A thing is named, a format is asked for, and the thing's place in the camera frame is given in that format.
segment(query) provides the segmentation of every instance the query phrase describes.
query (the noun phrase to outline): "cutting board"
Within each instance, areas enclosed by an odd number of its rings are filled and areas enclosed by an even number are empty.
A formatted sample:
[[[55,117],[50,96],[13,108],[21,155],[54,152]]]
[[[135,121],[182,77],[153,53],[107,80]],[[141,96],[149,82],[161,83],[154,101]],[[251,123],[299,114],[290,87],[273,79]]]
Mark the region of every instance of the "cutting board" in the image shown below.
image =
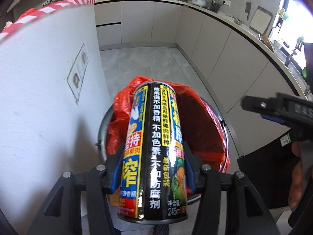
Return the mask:
[[[272,21],[272,18],[273,18],[273,14],[270,11],[258,6],[255,14],[253,15],[251,19],[249,27],[253,31],[263,35],[266,33]]]

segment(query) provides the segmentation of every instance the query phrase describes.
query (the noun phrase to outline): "floor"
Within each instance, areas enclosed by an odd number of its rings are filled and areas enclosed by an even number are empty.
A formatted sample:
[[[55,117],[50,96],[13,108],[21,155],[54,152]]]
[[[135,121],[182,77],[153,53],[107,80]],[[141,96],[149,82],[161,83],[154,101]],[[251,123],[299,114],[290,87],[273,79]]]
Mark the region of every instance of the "floor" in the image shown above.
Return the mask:
[[[122,48],[101,51],[102,66],[111,100],[137,75],[153,79],[166,80],[190,86],[218,112],[208,90],[177,48]],[[231,137],[229,137],[230,167],[228,173],[239,170],[238,154]],[[188,219],[170,225],[170,235],[189,235],[196,220],[199,203],[187,207]],[[118,207],[110,206],[113,225],[122,235],[150,235],[150,225],[139,225],[117,218]],[[221,218],[219,234],[224,234],[226,223],[226,194],[221,194]],[[89,234],[87,216],[82,217],[83,235]]]

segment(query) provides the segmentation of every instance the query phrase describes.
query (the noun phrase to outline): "bolt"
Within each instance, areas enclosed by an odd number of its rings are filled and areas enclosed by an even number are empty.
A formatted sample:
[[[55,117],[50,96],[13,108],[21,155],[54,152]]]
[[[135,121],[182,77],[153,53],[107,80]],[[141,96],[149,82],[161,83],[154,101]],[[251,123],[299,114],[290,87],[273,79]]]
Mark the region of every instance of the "bolt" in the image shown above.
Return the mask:
[[[204,169],[205,171],[208,171],[211,169],[211,166],[209,164],[203,164],[202,169]]]
[[[237,176],[238,178],[242,179],[242,178],[245,176],[245,174],[244,174],[242,171],[237,171],[237,172],[236,172],[236,176]]]
[[[71,172],[70,171],[65,171],[65,172],[63,172],[62,176],[64,178],[69,178],[71,176]]]
[[[103,171],[103,170],[105,170],[105,166],[103,164],[99,164],[99,165],[97,165],[97,170]]]

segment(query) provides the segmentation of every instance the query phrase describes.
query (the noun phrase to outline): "can bottom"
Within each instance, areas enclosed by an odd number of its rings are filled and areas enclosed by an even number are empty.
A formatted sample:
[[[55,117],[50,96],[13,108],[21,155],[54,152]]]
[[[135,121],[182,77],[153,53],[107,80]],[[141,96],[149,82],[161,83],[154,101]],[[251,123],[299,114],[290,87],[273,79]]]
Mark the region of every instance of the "can bottom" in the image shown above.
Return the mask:
[[[178,223],[181,221],[184,221],[188,218],[188,215],[180,218],[175,219],[164,219],[164,220],[146,220],[146,219],[135,219],[131,217],[125,217],[122,215],[117,214],[118,218],[131,222],[131,223],[137,223],[137,224],[147,224],[147,225],[163,225],[163,224],[171,224],[171,223]]]

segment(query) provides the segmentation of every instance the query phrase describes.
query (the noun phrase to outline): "countertop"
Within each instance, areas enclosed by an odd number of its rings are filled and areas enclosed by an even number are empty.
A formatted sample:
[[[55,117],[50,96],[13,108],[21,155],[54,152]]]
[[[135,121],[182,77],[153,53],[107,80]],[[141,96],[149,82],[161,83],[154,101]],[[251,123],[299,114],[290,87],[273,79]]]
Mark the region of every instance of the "countertop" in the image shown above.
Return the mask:
[[[113,2],[113,1],[120,1],[120,0],[96,0],[95,4],[103,3],[103,2]],[[281,68],[283,73],[285,73],[285,75],[288,77],[288,79],[294,85],[299,96],[301,98],[307,99],[302,88],[300,87],[298,81],[295,79],[295,77],[290,72],[290,70],[283,64],[283,62],[267,46],[265,46],[262,42],[260,42],[259,39],[255,35],[253,35],[250,31],[245,29],[245,28],[247,28],[246,25],[239,26],[239,25],[234,23],[234,21],[231,17],[228,17],[223,13],[220,13],[220,12],[215,13],[215,12],[212,12],[212,11],[207,10],[205,8],[201,8],[197,5],[193,5],[193,4],[187,3],[187,2],[182,2],[182,1],[178,1],[178,0],[145,0],[145,1],[167,2],[167,3],[185,5],[185,6],[188,6],[190,8],[196,9],[197,11],[203,12],[203,13],[219,20],[220,22],[228,25],[229,27],[234,29],[236,32],[238,32],[239,34],[244,36],[246,39],[248,39],[250,42],[254,42],[254,44],[256,44],[256,46],[259,50],[262,49],[265,53],[267,53],[267,55],[269,57],[271,57],[272,60]]]

